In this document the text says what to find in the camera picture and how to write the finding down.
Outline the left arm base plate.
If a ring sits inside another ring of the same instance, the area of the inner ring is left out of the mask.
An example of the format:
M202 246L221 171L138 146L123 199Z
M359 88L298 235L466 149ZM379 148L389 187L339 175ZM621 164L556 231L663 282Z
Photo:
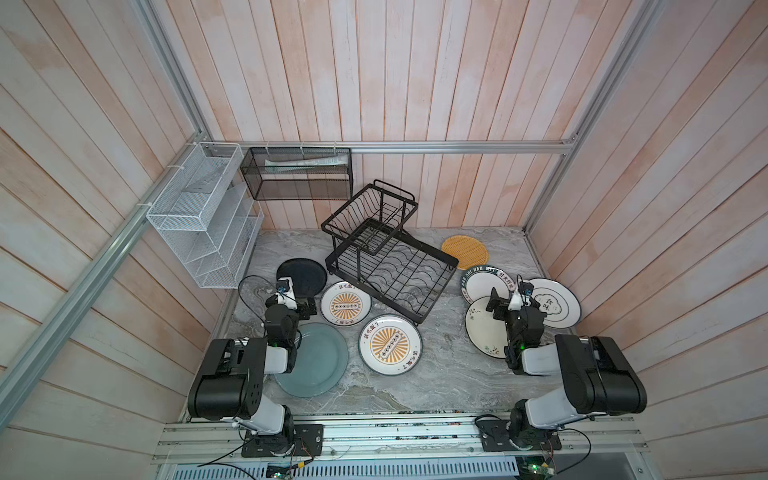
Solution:
M324 440L322 424L299 424L285 427L279 434L262 435L247 432L241 449L243 458L272 458L321 455Z

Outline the orange sunburst plate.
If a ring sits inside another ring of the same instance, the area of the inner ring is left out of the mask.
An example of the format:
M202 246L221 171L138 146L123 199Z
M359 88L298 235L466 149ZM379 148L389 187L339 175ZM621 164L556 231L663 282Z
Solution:
M407 319L381 315L363 327L358 349L363 363L374 372L399 376L418 364L423 341L418 329Z
M360 323L372 306L371 296L352 284L340 281L326 289L321 297L320 311L323 317L336 326L352 326Z

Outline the white plate cloud outline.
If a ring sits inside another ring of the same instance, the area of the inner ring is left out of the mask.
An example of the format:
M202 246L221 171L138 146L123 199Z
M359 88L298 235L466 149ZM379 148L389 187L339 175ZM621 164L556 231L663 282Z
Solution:
M533 285L532 298L539 303L539 310L546 314L545 326L567 329L581 321L581 304L569 288L546 278L533 278L529 283Z

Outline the cream floral plate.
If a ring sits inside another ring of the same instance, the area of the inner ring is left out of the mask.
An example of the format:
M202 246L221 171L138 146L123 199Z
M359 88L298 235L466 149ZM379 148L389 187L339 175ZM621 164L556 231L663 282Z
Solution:
M486 307L489 296L474 301L465 316L465 328L472 344L482 353L504 359L504 349L508 346L506 325L502 320L493 318L493 312Z

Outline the yellow woven round trivet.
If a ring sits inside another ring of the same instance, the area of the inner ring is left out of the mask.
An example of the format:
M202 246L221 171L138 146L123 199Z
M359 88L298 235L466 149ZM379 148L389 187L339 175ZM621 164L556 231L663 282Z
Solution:
M442 243L441 250L459 261L458 269L460 270L486 264L489 260L487 247L480 240L467 235L454 235L447 238Z

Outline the black round plate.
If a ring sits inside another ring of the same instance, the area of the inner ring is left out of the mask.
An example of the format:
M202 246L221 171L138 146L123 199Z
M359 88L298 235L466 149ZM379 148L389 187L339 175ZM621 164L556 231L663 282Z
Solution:
M283 262L276 271L276 278L289 277L293 283L294 297L314 298L321 294L327 283L325 267L309 258L292 258Z

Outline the aluminium front rail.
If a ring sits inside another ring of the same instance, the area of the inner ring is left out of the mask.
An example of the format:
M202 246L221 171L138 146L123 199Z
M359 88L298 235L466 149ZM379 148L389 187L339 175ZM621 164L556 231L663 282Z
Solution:
M507 419L501 413L399 413L370 415L298 415L294 428L303 441L292 443L294 456L310 453L318 460L462 457L512 452ZM219 456L240 458L241 446L275 460L263 440L246 441L228 423L189 422L164 428L152 462L204 463ZM598 417L566 426L532 454L646 452L649 446L631 416Z

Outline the grey-green plain plate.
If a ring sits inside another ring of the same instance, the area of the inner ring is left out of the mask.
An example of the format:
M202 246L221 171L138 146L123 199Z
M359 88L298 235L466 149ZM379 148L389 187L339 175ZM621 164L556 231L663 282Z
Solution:
M311 398L331 390L343 377L349 361L348 346L331 325L308 323L300 331L301 345L293 371L276 375L275 380L287 394Z

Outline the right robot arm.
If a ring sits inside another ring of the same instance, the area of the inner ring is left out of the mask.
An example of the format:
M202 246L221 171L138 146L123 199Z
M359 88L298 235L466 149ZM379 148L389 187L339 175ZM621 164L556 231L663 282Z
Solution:
M546 444L565 426L597 416L641 413L648 396L638 375L610 337L557 334L542 346L547 314L532 297L515 291L508 299L492 288L485 311L505 327L504 360L515 373L560 375L562 386L518 401L507 420L488 414L474 420L486 451L527 451Z

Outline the black mesh wall basket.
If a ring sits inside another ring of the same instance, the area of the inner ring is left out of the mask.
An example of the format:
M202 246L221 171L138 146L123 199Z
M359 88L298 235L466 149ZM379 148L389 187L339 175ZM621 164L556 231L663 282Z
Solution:
M351 151L330 147L251 147L240 173L257 201L348 200Z

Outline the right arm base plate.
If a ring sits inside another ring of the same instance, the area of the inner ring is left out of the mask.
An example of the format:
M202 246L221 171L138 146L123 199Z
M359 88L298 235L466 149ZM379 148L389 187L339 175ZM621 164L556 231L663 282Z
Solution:
M562 449L558 434L541 430L517 420L501 419L494 415L476 417L473 421L485 452L511 452L543 449L546 452Z

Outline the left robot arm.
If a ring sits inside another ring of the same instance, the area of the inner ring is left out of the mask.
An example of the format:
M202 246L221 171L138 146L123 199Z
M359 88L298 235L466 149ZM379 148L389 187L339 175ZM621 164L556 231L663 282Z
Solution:
M187 411L192 418L229 421L246 433L247 446L272 455L294 447L296 430L290 409L263 393L268 375L293 371L302 337L299 323L317 313L315 301L266 302L261 338L215 339L207 348L192 383Z

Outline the white plate green patterned rim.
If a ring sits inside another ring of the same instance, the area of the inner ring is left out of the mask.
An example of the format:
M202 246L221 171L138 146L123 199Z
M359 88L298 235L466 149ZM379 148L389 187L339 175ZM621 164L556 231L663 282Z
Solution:
M492 289L505 299L516 290L514 279L500 268L477 265L467 269L461 277L462 295L468 304L490 295Z

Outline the black wire dish rack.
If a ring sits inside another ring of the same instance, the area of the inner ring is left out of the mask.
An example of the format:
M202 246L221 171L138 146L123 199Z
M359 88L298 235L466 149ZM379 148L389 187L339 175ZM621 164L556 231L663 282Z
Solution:
M459 260L405 230L417 210L412 193L376 179L323 221L321 230L333 242L325 259L329 273L420 325Z

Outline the white mesh wall shelf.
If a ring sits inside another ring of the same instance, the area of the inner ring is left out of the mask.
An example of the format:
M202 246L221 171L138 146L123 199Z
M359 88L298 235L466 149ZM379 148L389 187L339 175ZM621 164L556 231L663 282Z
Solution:
M264 214L235 176L236 143L200 142L170 168L147 218L198 287L235 289L245 276Z

